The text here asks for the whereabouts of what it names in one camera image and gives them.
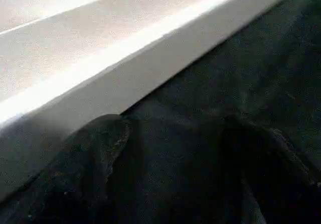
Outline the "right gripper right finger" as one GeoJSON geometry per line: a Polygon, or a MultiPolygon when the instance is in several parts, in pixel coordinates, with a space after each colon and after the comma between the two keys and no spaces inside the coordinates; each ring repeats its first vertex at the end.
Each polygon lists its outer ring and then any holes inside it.
{"type": "Polygon", "coordinates": [[[320,170],[281,130],[229,115],[220,143],[267,223],[320,223],[320,170]]]}

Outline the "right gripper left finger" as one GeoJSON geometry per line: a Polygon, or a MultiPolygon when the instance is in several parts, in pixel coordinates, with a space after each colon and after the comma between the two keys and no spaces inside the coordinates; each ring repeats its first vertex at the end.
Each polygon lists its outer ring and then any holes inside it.
{"type": "Polygon", "coordinates": [[[1,223],[95,223],[107,201],[112,166],[130,137],[130,121],[100,116],[65,140],[65,148],[1,203],[1,223]]]}

